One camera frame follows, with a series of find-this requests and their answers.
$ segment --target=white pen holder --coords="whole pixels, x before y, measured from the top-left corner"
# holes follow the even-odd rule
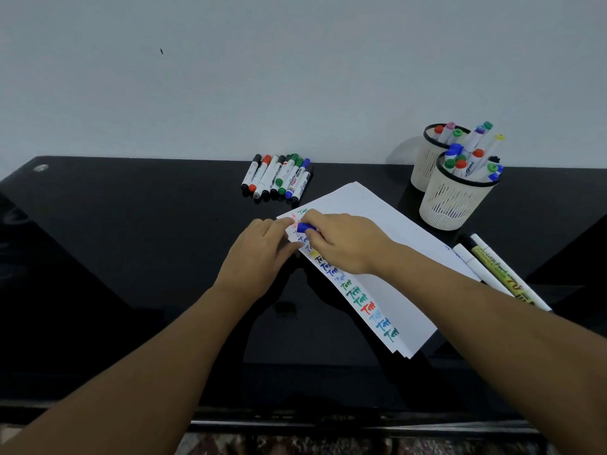
[[[500,182],[473,182],[456,177],[443,168],[444,155],[434,160],[436,169],[421,202],[420,216],[428,225],[439,230],[461,227],[481,201]]]
[[[444,126],[445,124],[446,123],[430,124],[424,129],[424,140],[418,149],[418,154],[415,158],[414,171],[411,173],[411,184],[417,188],[417,190],[426,190],[430,177],[432,176],[432,171],[434,171],[436,157],[446,152],[449,148],[447,144],[441,144],[432,138],[434,128],[439,125]],[[464,133],[460,139],[470,132],[470,130],[461,126],[456,126],[456,129],[461,129]]]

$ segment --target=left hand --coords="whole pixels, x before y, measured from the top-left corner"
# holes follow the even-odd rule
[[[214,287],[234,293],[248,303],[261,298],[284,262],[303,246],[288,243],[278,249],[281,239],[286,237],[285,230],[292,224],[291,218],[252,221],[232,245]]]

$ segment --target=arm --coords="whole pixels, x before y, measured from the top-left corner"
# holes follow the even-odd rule
[[[278,250],[290,219],[254,220],[213,287],[154,338],[45,412],[2,455],[173,454],[232,328],[300,244]]]
[[[562,452],[607,446],[607,340],[395,243],[369,219],[310,210],[310,244],[347,272],[411,300],[510,404]]]

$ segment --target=forearm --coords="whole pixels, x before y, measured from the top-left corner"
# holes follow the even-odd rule
[[[568,452],[581,440],[587,449],[607,443],[607,340],[409,247],[397,244],[387,255],[377,275],[550,440]]]
[[[176,321],[34,421],[10,453],[169,454],[248,301],[212,288]]]

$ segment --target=yellow marker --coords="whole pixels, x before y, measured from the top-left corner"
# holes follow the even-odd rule
[[[504,268],[497,263],[493,257],[487,254],[485,251],[481,249],[481,246],[476,244],[472,238],[466,239],[466,237],[460,238],[465,247],[468,247],[470,252],[481,261],[481,263],[491,272],[493,276],[495,276],[499,282],[504,284],[506,289],[510,290],[514,297],[526,301],[531,305],[535,305],[535,302],[529,294],[524,291],[524,289],[520,286],[520,284],[509,275]]]

